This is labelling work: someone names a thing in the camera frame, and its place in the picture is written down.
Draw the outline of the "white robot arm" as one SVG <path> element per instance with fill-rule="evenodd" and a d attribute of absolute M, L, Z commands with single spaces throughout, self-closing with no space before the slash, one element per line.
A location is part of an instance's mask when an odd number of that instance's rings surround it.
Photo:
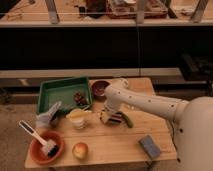
<path fill-rule="evenodd" d="M 118 79 L 104 90 L 104 109 L 116 113 L 122 104 L 156 115 L 177 125 L 177 171 L 213 171 L 213 97 L 191 101 L 128 89 L 126 79 Z"/>

